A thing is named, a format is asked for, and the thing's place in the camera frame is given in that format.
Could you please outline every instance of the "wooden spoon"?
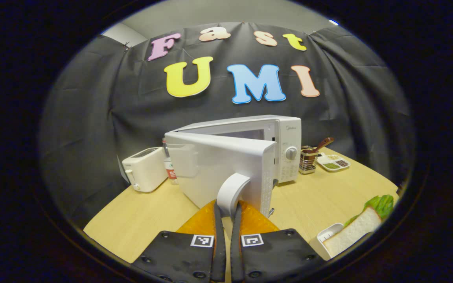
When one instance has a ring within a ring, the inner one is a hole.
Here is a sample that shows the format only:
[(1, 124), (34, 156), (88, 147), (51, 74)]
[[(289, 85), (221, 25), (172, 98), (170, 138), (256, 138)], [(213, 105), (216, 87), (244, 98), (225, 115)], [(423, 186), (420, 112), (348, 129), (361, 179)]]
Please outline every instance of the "wooden spoon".
[(322, 147), (325, 147), (326, 145), (329, 145), (330, 143), (332, 143), (335, 139), (334, 138), (331, 138), (330, 136), (325, 138), (324, 140), (322, 140), (318, 146), (313, 149), (313, 150), (310, 150), (310, 152), (307, 152), (307, 153), (314, 153), (314, 152), (318, 152)]

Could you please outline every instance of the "wooden table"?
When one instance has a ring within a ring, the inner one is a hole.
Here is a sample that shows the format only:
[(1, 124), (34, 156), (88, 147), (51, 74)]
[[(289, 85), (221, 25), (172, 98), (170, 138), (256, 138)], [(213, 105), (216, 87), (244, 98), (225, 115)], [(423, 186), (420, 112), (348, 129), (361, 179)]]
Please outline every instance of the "wooden table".
[[(397, 187), (374, 170), (333, 150), (347, 159), (349, 168), (328, 172), (320, 165), (316, 172), (298, 175), (296, 181), (276, 186), (272, 191), (270, 220), (279, 229), (296, 229), (309, 241), (331, 224), (344, 223), (363, 209), (376, 195), (392, 195)], [(127, 188), (104, 207), (85, 227), (93, 240), (128, 262), (134, 262), (162, 230), (176, 231), (199, 210), (167, 179), (156, 190), (142, 193)], [(230, 235), (225, 235), (227, 251)], [(230, 282), (230, 257), (227, 252), (227, 278)]]

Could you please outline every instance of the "white container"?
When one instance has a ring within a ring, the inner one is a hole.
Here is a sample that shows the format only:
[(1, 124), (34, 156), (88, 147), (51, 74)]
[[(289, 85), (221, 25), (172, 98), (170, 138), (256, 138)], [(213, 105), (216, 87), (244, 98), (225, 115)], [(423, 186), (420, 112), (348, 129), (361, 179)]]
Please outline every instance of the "white container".
[(125, 173), (134, 190), (151, 192), (167, 178), (163, 147), (151, 147), (122, 161)]
[(326, 249), (323, 242), (331, 238), (336, 233), (342, 231), (343, 228), (344, 225), (342, 223), (335, 223), (332, 226), (329, 226), (328, 228), (318, 233), (318, 236), (316, 238), (313, 238), (312, 240), (309, 241), (309, 245), (316, 251), (316, 253), (319, 254), (319, 256), (322, 257), (322, 259), (330, 260), (331, 255)]
[[(339, 163), (337, 163), (337, 161), (344, 161), (347, 163), (347, 165), (340, 165)], [(331, 155), (326, 155), (324, 153), (321, 153), (321, 156), (318, 157), (318, 163), (326, 170), (330, 171), (330, 172), (334, 172), (334, 171), (338, 171), (338, 170), (342, 170), (342, 169), (345, 169), (345, 168), (349, 168), (351, 166), (351, 163), (345, 159), (343, 159), (342, 157), (338, 156), (338, 155), (335, 155), (335, 154), (331, 154)], [(331, 169), (331, 168), (328, 168), (326, 166), (324, 166), (325, 164), (328, 164), (328, 163), (331, 163), (331, 164), (334, 164), (334, 165), (337, 165), (338, 168), (336, 169)]]

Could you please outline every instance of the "letter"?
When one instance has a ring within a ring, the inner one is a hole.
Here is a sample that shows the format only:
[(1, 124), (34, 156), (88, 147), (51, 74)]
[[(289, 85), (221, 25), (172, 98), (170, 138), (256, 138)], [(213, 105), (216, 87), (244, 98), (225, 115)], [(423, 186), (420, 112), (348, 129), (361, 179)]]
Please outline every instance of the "letter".
[(232, 102), (235, 104), (247, 103), (251, 97), (246, 93), (246, 86), (256, 100), (261, 100), (263, 90), (267, 87), (265, 99), (268, 101), (282, 101), (286, 95), (282, 93), (281, 84), (277, 72), (279, 67), (275, 65), (263, 65), (258, 77), (249, 70), (246, 65), (235, 64), (226, 68), (234, 75), (235, 96)]
[(302, 84), (302, 93), (305, 97), (316, 97), (319, 96), (319, 91), (316, 89), (314, 84), (312, 83), (311, 75), (309, 74), (308, 67), (305, 66), (291, 66), (291, 70), (294, 70), (300, 79), (300, 83)]
[(191, 85), (183, 83), (183, 68), (186, 62), (179, 62), (165, 67), (167, 73), (167, 92), (174, 97), (186, 97), (203, 92), (211, 83), (211, 71), (209, 62), (212, 57), (200, 57), (192, 61), (197, 65), (198, 80)]
[(302, 41), (302, 38), (298, 38), (292, 33), (283, 34), (282, 36), (288, 39), (289, 44), (291, 46), (293, 46), (294, 49), (300, 50), (300, 51), (307, 50), (307, 47), (300, 45), (300, 42)]
[(148, 61), (155, 60), (167, 55), (167, 50), (165, 50), (164, 48), (167, 48), (169, 50), (174, 45), (174, 39), (178, 39), (180, 37), (180, 33), (175, 33), (153, 40), (151, 42), (151, 44), (153, 45), (153, 50), (151, 50), (151, 56), (148, 57)]
[(274, 36), (264, 31), (255, 31), (256, 41), (263, 45), (276, 46), (277, 41), (273, 38)]
[(208, 28), (200, 32), (202, 35), (198, 38), (200, 41), (211, 41), (214, 39), (229, 38), (230, 34), (227, 29), (222, 27)]

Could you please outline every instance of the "pen holder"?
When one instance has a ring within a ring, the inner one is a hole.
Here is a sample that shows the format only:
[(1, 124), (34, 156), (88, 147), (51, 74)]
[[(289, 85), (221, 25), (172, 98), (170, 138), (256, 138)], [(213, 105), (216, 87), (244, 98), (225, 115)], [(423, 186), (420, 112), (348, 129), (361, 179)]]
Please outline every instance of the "pen holder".
[(319, 152), (309, 153), (312, 148), (304, 148), (300, 151), (300, 167), (298, 168), (301, 174), (310, 174), (316, 170), (317, 155)]

